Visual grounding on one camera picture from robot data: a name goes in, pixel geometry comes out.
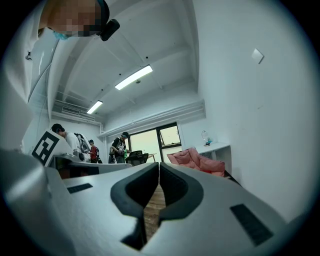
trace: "small light switch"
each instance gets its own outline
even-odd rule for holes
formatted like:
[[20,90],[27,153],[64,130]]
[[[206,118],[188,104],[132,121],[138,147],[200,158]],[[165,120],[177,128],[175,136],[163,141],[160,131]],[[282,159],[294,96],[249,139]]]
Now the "small light switch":
[[252,58],[255,60],[257,64],[260,64],[264,56],[260,51],[258,51],[257,49],[254,49],[252,53]]

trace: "face mask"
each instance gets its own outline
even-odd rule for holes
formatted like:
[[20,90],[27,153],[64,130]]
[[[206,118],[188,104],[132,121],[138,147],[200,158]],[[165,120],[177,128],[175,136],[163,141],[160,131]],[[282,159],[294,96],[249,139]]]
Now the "face mask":
[[55,32],[55,31],[53,31],[53,34],[54,34],[55,38],[61,39],[61,40],[67,40],[68,38],[72,37],[72,35],[61,34],[61,33]]

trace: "person in red shirt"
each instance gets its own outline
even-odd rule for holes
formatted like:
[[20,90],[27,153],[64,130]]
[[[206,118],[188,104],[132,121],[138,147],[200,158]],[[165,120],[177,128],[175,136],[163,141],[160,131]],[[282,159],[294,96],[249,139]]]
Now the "person in red shirt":
[[96,164],[98,157],[97,157],[97,147],[94,145],[94,141],[92,139],[89,140],[89,143],[91,145],[91,149],[90,149],[90,161],[92,164]]

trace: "window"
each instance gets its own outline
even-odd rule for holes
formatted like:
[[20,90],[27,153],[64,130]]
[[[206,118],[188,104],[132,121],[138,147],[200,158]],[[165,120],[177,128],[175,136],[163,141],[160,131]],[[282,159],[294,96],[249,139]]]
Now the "window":
[[177,123],[132,134],[129,138],[129,149],[154,155],[154,158],[149,157],[147,163],[152,163],[154,160],[170,163],[167,154],[182,150]]

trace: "white shirt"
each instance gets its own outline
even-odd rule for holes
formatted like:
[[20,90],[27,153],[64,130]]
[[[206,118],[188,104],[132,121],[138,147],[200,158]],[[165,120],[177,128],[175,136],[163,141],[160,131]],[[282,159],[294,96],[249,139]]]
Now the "white shirt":
[[0,64],[0,147],[18,149],[33,119],[28,107],[31,91],[32,60],[26,58],[39,39],[41,2],[25,19],[12,38]]
[[66,132],[65,140],[68,142],[72,150],[80,149],[79,140],[72,132]]

